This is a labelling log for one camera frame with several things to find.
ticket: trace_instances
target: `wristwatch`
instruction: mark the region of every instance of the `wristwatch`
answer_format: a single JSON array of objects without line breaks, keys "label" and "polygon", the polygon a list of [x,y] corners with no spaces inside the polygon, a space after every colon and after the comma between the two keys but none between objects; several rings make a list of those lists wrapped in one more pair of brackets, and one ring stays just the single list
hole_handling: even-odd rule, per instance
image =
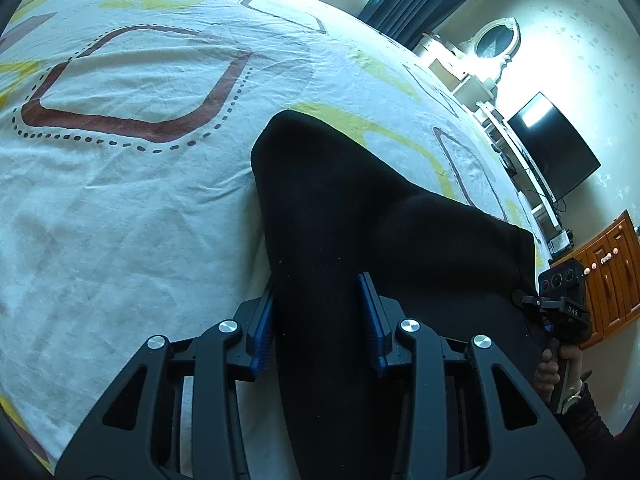
[{"label": "wristwatch", "polygon": [[582,400],[582,396],[584,395],[584,385],[586,383],[580,381],[580,388],[576,394],[573,394],[571,397],[568,397],[562,402],[562,414],[566,415],[572,406],[575,406],[578,402]]}]

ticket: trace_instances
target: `tv screen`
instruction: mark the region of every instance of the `tv screen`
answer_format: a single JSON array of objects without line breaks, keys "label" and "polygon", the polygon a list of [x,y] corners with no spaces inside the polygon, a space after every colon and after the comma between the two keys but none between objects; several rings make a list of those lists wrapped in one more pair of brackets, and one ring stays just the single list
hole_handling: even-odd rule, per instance
[{"label": "tv screen", "polygon": [[508,122],[556,200],[600,167],[577,130],[541,92]]}]

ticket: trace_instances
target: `dotted line pattern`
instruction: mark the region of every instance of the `dotted line pattern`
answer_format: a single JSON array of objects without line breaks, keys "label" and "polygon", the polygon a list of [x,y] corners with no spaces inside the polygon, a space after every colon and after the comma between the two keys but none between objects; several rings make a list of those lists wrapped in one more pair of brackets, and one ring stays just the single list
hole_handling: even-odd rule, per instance
[{"label": "dotted line pattern", "polygon": [[[95,41],[96,41],[96,42],[97,42],[97,41],[100,41],[100,39],[101,39],[101,38],[103,38],[103,37],[104,37],[104,36],[106,36],[107,34],[111,34],[111,33],[112,33],[112,32],[114,32],[115,30],[117,30],[117,29],[116,29],[116,28],[114,28],[113,30],[109,30],[108,32],[105,32],[103,35],[99,36]],[[80,52],[79,52],[79,51],[78,51],[78,52],[76,52],[76,53],[74,54],[74,56],[77,56],[78,54],[80,54]],[[71,61],[71,60],[74,58],[74,56],[72,56],[72,57],[70,57],[69,59],[67,59],[67,61]],[[51,70],[52,68],[53,68],[52,66],[48,67],[48,68],[47,68],[47,73],[49,73],[49,72],[50,72],[50,70]],[[253,71],[253,68],[249,68],[249,70],[248,70],[248,71],[247,71],[247,72],[242,76],[242,80],[241,80],[241,83],[240,83],[240,88],[238,88],[238,90],[236,90],[236,95],[234,95],[233,100],[229,103],[229,108],[227,108],[227,109],[226,109],[226,113],[227,113],[227,114],[230,114],[231,112],[233,112],[233,111],[234,111],[234,106],[236,106],[236,103],[238,102],[238,99],[240,98],[240,95],[242,94],[242,90],[244,89],[244,85],[246,84],[247,80],[248,80],[248,79],[249,79],[249,77],[251,76],[251,72],[252,72],[252,71]],[[47,73],[42,74],[42,75],[40,76],[40,79],[39,79],[39,80],[40,80],[40,81],[42,81],[42,80],[44,79],[44,76],[46,76],[46,75],[47,75]],[[34,85],[34,86],[33,86],[33,88],[31,88],[31,91],[33,92],[33,91],[37,88],[37,86],[38,86],[37,84],[36,84],[36,85]],[[27,97],[25,98],[25,102],[28,102],[28,101],[29,101],[29,99],[30,99],[30,97],[31,97],[30,95],[27,95]],[[60,138],[62,138],[62,139],[65,139],[65,140],[69,140],[69,139],[73,139],[73,140],[82,140],[82,137],[81,137],[81,136],[73,136],[73,137],[71,137],[71,135],[69,135],[69,134],[66,134],[66,135],[64,135],[64,136],[63,136],[63,135],[60,135],[60,134],[56,134],[56,135],[53,135],[53,136],[52,136],[52,134],[42,134],[42,133],[39,133],[39,134],[30,134],[30,133],[29,133],[29,132],[27,132],[27,131],[19,130],[19,129],[18,129],[18,126],[15,124],[15,117],[16,117],[16,112],[17,112],[17,110],[18,110],[18,108],[17,108],[17,107],[16,107],[16,108],[14,108],[14,116],[11,118],[11,122],[12,122],[12,124],[14,125],[14,130],[15,130],[15,131],[17,131],[18,136],[24,137],[25,139],[27,139],[27,138],[33,139],[34,137],[35,137],[35,138],[37,138],[37,139],[39,139],[40,137],[44,137],[45,139],[49,139],[49,137],[53,137],[54,139],[60,139]],[[222,120],[223,120],[223,121],[228,120],[228,118],[229,118],[229,116],[228,116],[228,115],[224,115],[224,116],[222,116]],[[215,126],[213,127],[213,129],[214,129],[214,130],[219,130],[219,129],[220,129],[220,127],[222,126],[222,124],[223,124],[223,123],[216,123],[216,124],[215,124]],[[202,134],[202,138],[203,138],[203,139],[206,139],[206,138],[207,138],[207,137],[209,137],[210,135],[211,135],[211,132],[206,132],[206,133]],[[103,143],[104,143],[104,140],[103,140],[103,139],[94,139],[93,137],[85,137],[85,138],[84,138],[84,142],[94,142],[94,140],[95,140],[95,143],[96,143],[96,144],[103,144]],[[117,143],[115,140],[110,140],[110,141],[109,141],[109,145],[110,145],[110,146],[117,146],[117,145],[118,145],[118,143]],[[121,147],[123,147],[123,148],[128,148],[128,147],[129,147],[129,146],[131,146],[131,145],[132,145],[132,143],[131,143],[131,142],[124,142],[124,143],[122,143],[122,144],[121,144]],[[195,141],[195,140],[190,140],[190,141],[188,141],[188,142],[187,142],[187,146],[195,146],[195,145],[196,145],[196,141]],[[170,147],[169,147],[169,149],[170,149],[170,150],[178,150],[179,148],[180,148],[180,144],[174,144],[173,146],[170,146]],[[137,149],[139,152],[146,152],[146,148],[145,148],[144,146],[136,146],[136,149]],[[151,153],[162,153],[162,150],[153,150]]]}]

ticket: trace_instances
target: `silver screw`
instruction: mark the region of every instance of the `silver screw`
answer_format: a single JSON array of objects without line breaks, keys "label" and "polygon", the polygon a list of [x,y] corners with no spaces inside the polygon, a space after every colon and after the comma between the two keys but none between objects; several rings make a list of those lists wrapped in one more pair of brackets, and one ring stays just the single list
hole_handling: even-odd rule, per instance
[{"label": "silver screw", "polygon": [[150,337],[149,341],[146,342],[146,345],[152,350],[158,350],[164,346],[164,337],[161,335]]},{"label": "silver screw", "polygon": [[225,334],[231,334],[238,330],[238,323],[236,323],[233,319],[227,319],[218,325],[218,330]]},{"label": "silver screw", "polygon": [[491,346],[491,338],[485,335],[477,335],[474,338],[474,345],[478,348],[489,348]]},{"label": "silver screw", "polygon": [[405,332],[417,332],[420,330],[420,323],[415,319],[405,319],[400,322],[400,328]]}]

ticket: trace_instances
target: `wooden cabinet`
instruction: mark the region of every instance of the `wooden cabinet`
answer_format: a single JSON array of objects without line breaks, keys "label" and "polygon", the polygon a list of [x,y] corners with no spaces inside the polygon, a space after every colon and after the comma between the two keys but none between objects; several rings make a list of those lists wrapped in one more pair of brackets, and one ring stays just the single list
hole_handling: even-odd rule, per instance
[{"label": "wooden cabinet", "polygon": [[593,240],[553,263],[574,257],[585,269],[592,346],[640,316],[640,244],[627,211]]}]

